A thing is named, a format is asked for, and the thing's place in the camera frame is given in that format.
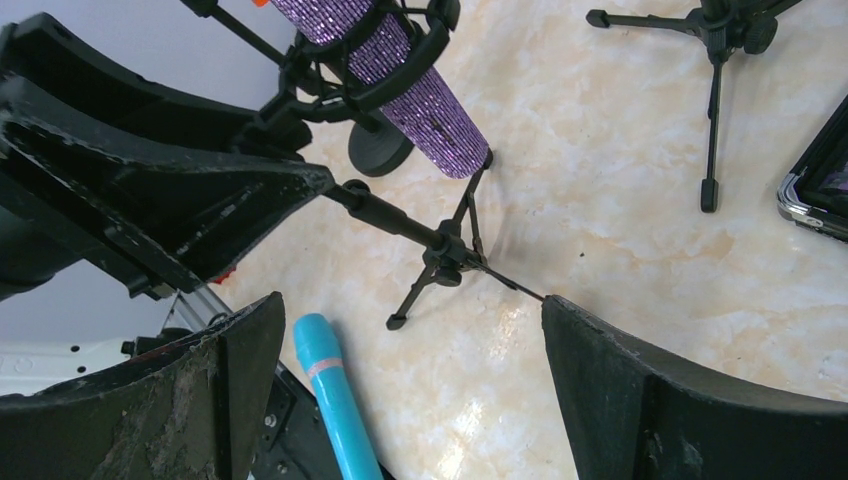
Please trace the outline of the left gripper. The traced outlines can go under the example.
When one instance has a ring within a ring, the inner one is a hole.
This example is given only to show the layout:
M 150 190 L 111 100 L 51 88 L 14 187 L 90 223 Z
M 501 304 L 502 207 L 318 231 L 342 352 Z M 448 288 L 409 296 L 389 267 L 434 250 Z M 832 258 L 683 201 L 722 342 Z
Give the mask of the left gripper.
M 2 27 L 12 75 L 24 78 L 1 86 L 3 301 L 83 259 L 132 297 L 195 290 L 334 186 L 321 165 L 224 153 L 309 145 L 278 101 L 254 111 L 149 81 L 47 13 Z

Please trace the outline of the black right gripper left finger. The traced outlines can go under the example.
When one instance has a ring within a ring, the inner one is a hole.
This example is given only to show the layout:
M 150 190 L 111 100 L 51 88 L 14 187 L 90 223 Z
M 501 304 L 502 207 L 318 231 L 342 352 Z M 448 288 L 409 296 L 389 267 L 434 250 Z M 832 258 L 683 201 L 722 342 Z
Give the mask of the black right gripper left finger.
M 105 370 L 1 400 L 5 479 L 244 479 L 285 330 L 271 293 Z

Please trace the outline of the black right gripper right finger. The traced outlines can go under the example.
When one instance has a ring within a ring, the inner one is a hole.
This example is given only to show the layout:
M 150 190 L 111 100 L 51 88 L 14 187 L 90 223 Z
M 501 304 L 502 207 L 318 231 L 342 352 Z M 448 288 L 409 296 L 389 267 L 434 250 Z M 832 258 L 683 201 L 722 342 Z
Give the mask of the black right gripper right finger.
M 843 479 L 847 406 L 745 381 L 548 296 L 542 329 L 582 479 Z

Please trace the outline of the black tripod shock-mount stand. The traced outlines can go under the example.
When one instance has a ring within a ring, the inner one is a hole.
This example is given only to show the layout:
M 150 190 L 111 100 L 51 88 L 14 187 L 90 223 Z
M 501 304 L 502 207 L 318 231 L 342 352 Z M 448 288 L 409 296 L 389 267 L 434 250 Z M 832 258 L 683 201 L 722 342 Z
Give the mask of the black tripod shock-mount stand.
M 489 165 L 463 178 L 466 187 L 454 214 L 436 228 L 411 219 L 402 209 L 373 194 L 363 181 L 351 180 L 328 191 L 328 197 L 344 206 L 353 218 L 386 233 L 404 237 L 424 248 L 423 270 L 398 310 L 389 316 L 386 323 L 389 329 L 399 329 L 406 323 L 409 310 L 427 286 L 437 284 L 456 287 L 467 271 L 489 271 L 481 238 L 474 236 L 470 241 L 465 241 L 461 232 L 464 224 L 472 228 L 479 225 L 475 193 L 493 160 L 491 150 Z

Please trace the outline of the black round-base mic stand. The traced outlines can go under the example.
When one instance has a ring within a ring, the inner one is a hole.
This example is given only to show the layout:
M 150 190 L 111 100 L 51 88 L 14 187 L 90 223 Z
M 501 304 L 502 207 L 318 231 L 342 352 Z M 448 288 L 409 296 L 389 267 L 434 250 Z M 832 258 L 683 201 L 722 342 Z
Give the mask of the black round-base mic stand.
M 353 95 L 367 88 L 348 71 L 353 44 L 364 40 L 364 30 L 338 47 L 319 47 L 298 33 L 294 44 L 283 53 L 226 12 L 216 1 L 183 4 L 196 16 L 213 18 L 245 41 L 280 70 L 278 98 L 265 112 L 278 110 L 312 123 L 354 122 L 348 141 L 348 156 L 354 168 L 368 177 L 384 176 L 408 157 L 410 141 L 378 107 L 365 108 Z

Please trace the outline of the purple glitter microphone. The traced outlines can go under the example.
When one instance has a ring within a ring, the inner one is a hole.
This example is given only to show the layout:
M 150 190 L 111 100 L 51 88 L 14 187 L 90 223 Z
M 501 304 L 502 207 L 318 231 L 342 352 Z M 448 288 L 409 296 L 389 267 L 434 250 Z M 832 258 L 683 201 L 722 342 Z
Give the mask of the purple glitter microphone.
M 488 141 L 434 63 L 461 12 L 457 1 L 411 8 L 403 1 L 277 1 L 303 38 L 306 57 L 339 68 L 339 96 L 380 111 L 447 177 L 490 163 Z

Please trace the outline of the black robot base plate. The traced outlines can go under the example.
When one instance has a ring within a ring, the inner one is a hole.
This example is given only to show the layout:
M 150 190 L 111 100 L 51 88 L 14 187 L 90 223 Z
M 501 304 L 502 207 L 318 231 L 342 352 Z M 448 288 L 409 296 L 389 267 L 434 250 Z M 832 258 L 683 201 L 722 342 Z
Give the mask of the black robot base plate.
M 276 368 L 251 477 L 342 477 L 315 397 L 282 364 Z

